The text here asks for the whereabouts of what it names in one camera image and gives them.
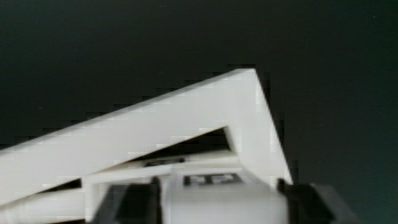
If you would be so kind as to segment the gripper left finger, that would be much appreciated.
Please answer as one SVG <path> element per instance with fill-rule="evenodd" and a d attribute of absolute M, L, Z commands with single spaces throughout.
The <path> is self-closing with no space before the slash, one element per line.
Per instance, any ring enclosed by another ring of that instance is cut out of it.
<path fill-rule="evenodd" d="M 162 184 L 112 185 L 89 224 L 162 224 Z"/>

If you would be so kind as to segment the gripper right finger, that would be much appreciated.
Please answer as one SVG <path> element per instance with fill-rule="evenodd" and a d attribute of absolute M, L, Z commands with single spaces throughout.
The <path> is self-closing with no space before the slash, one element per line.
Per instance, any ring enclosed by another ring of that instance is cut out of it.
<path fill-rule="evenodd" d="M 288 201 L 288 224 L 363 224 L 331 185 L 278 181 Z"/>

